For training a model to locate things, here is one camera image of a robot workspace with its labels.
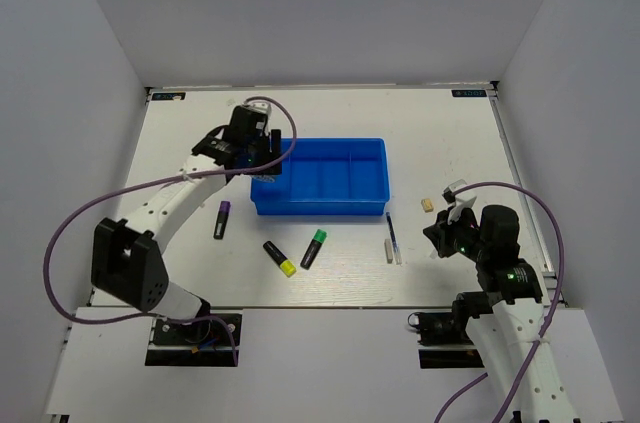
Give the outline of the blue white tape roll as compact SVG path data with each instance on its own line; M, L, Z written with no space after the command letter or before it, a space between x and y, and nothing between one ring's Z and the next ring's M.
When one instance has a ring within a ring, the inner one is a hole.
M253 179L262 183L275 183L277 181L278 176L273 174L259 174L254 175Z

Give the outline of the purple cap black highlighter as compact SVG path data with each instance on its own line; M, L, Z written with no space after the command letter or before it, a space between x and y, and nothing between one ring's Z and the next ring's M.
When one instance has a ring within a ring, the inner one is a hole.
M215 240L222 240L224 238L230 210L231 203L229 201L223 200L220 202L213 231L213 238Z

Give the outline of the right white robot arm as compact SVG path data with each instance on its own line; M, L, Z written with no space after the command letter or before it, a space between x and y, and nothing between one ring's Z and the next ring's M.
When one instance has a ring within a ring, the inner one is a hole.
M420 314L424 346L471 343L501 401L500 422L578 422L543 331L550 308L534 268L519 255L517 213L489 205L475 215L469 205L438 213L424 235L437 255L471 260L480 285L462 292L447 313Z

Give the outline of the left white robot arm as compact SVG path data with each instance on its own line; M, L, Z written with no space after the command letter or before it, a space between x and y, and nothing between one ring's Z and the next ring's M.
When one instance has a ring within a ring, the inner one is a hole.
M269 130L271 102L250 98L234 108L228 124L211 130L191 150L178 173L139 208L95 228L91 283L143 313L177 320L188 341L211 330L210 304L170 281L163 253L173 236L213 194L236 175L281 172L281 132Z

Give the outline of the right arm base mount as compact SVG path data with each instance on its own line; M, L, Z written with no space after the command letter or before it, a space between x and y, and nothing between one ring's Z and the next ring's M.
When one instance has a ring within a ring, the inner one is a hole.
M418 336L421 369L482 369L478 351L451 313L413 312L407 325Z

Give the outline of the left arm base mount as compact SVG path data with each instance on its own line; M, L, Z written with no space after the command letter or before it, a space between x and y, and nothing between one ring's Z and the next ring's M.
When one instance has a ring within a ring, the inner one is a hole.
M243 315L218 313L224 324L205 321L177 325L153 323L147 346L147 367L234 367L239 356Z

